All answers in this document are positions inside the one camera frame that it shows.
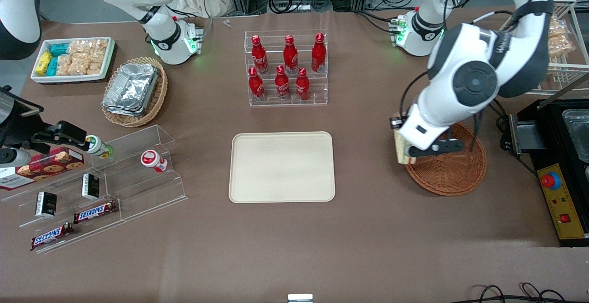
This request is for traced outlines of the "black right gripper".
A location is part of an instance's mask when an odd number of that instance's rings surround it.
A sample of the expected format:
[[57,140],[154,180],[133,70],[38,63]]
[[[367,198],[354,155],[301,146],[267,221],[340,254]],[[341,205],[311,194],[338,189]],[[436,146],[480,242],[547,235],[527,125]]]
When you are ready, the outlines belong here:
[[40,113],[44,107],[27,101],[13,93],[12,87],[0,89],[1,145],[16,149],[34,150],[48,154],[53,149],[67,147],[88,152],[90,142],[87,132],[68,121],[59,121],[54,126],[45,123]]

